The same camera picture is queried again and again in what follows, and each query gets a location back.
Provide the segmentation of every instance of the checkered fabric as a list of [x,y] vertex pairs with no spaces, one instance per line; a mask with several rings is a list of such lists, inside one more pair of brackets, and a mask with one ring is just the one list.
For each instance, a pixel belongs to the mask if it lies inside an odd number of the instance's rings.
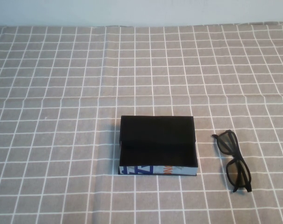
[[[198,175],[117,175],[121,115],[194,116]],[[0,27],[0,224],[121,223],[283,224],[283,23]]]

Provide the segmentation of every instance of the white grid line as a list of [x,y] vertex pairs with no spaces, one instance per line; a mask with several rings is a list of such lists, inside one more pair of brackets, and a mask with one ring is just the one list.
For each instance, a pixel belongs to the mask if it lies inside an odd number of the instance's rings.
[[[253,127],[254,127],[254,123],[253,123],[253,120],[252,120],[251,117],[250,117],[250,120],[251,120],[251,123],[252,123],[252,125],[253,125]],[[260,149],[260,151],[261,151],[261,155],[264,156],[263,151],[262,151],[262,148],[261,148],[261,145],[260,145],[260,142],[259,142],[259,140],[258,140],[258,135],[257,135],[255,129],[254,129],[254,132],[255,132],[255,137],[256,137],[256,139],[257,139],[257,141],[258,141],[258,145],[259,145],[259,149]],[[269,171],[269,170],[268,170],[268,167],[267,167],[267,164],[266,164],[266,161],[265,161],[265,158],[263,158],[263,161],[264,161],[264,165],[265,165],[266,171]],[[271,187],[272,187],[272,189],[274,189],[274,185],[273,185],[273,182],[272,182],[272,179],[271,179],[271,176],[270,176],[269,173],[268,173],[268,176],[269,176],[269,180],[270,180],[270,183],[271,183]],[[278,208],[279,208],[279,212],[280,212],[280,215],[281,215],[281,219],[282,219],[282,221],[283,221],[282,211],[281,211],[281,208],[280,208],[280,205],[279,205],[279,202],[278,202],[277,195],[276,195],[275,191],[274,191],[274,195],[275,195],[275,198],[276,198],[276,204],[277,204],[277,206],[278,206]]]
[[[120,28],[120,34],[119,34],[119,41],[121,40],[121,28]],[[119,43],[119,60],[118,60],[118,65],[120,65],[120,46],[121,42]],[[117,75],[117,92],[116,92],[116,99],[115,99],[115,104],[116,108],[118,107],[118,85],[119,85],[119,72],[120,72],[120,67],[118,67],[118,75]],[[115,122],[114,122],[114,137],[113,137],[113,142],[116,142],[116,131],[117,131],[117,109],[115,110]],[[116,144],[113,145],[113,158],[115,155],[115,150],[116,150]],[[111,195],[110,195],[110,212],[109,212],[109,224],[112,223],[112,209],[113,209],[113,176],[114,176],[114,160],[113,160],[113,167],[112,167],[112,186],[111,186]]]
[[[235,129],[235,126],[234,126],[233,118],[232,118],[232,115],[231,115],[231,112],[230,112],[230,107],[229,107],[229,103],[228,103],[228,98],[226,98],[226,102],[227,102],[228,111],[229,111],[229,114],[230,114],[230,117],[231,117],[231,122],[232,122],[232,124],[233,124],[233,129],[236,130],[236,129]],[[257,205],[256,205],[256,201],[255,201],[255,196],[254,196],[254,194],[251,194],[251,195],[252,195],[252,198],[253,198],[253,202],[254,202],[254,206],[255,206],[255,211],[256,211],[256,214],[257,214],[257,217],[258,217],[259,224],[261,224],[259,212],[258,212]]]
[[[104,53],[105,51],[103,51],[103,59],[102,59],[102,65],[104,63]],[[98,121],[98,113],[99,113],[99,96],[101,93],[101,83],[102,83],[102,78],[100,78],[100,84],[99,84],[99,92],[98,92],[98,99],[97,99],[97,111],[96,111],[96,122],[95,122],[95,130],[97,129],[97,121]],[[90,180],[89,180],[89,193],[91,192],[91,184],[92,184],[92,171],[93,171],[93,161],[94,161],[94,153],[95,153],[95,143],[96,143],[96,133],[94,134],[94,141],[93,141],[93,149],[92,149],[92,162],[91,162],[91,171],[90,171]],[[88,210],[89,210],[89,205],[90,205],[90,194],[87,197],[87,202],[86,202],[86,215],[85,215],[85,223],[87,224],[87,215],[88,215]]]

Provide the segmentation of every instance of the black glasses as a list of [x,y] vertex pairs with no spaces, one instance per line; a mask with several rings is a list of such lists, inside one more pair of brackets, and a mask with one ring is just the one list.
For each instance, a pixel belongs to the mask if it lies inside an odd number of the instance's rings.
[[246,165],[238,144],[237,136],[231,130],[227,130],[220,135],[213,134],[219,150],[226,155],[231,155],[233,159],[226,165],[226,175],[229,182],[234,186],[233,192],[238,188],[245,188],[252,191],[250,184],[252,177]]

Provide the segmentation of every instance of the sunglasses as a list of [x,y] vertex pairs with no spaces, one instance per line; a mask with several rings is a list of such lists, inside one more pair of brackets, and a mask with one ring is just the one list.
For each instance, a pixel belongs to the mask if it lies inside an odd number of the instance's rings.
[[231,155],[233,159],[226,165],[226,175],[229,182],[234,186],[233,192],[238,188],[245,188],[252,191],[251,180],[247,164],[245,163],[238,144],[237,136],[231,130],[227,130],[220,135],[213,134],[219,150],[226,155]]

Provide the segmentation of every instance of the eyeglass frame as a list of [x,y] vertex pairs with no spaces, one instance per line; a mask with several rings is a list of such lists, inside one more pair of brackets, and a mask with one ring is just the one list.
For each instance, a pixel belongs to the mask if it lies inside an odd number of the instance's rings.
[[[228,136],[229,136],[229,138],[232,142],[232,145],[234,146],[233,149],[230,149],[229,146],[220,138],[220,136],[227,134],[227,133],[228,133]],[[251,183],[252,177],[251,177],[249,168],[248,168],[246,162],[244,161],[244,159],[241,155],[241,151],[240,151],[240,147],[239,147],[239,143],[238,143],[238,139],[237,139],[236,134],[231,130],[226,130],[225,132],[221,133],[220,135],[213,134],[212,137],[214,137],[216,139],[217,146],[223,154],[231,155],[233,157],[233,159],[231,161],[229,161],[228,164],[226,165],[226,175],[227,175],[229,182],[234,186],[233,192],[236,192],[238,188],[245,188],[247,190],[247,192],[251,192],[252,187],[251,187],[250,183]],[[228,152],[223,152],[221,150],[222,147],[220,147],[220,144],[219,144],[220,142],[222,142],[223,147],[225,147],[228,150]],[[248,180],[246,180],[247,175],[245,173],[244,168],[242,167],[242,165],[238,161],[241,161],[244,164],[246,171],[248,172]],[[236,166],[237,166],[237,169],[238,169],[236,183],[232,182],[232,180],[229,176],[229,172],[228,172],[228,167],[230,165],[234,164],[235,162],[236,162]],[[243,180],[244,180],[245,184],[239,186],[239,183],[240,183],[241,178],[242,178],[241,174],[243,176]]]

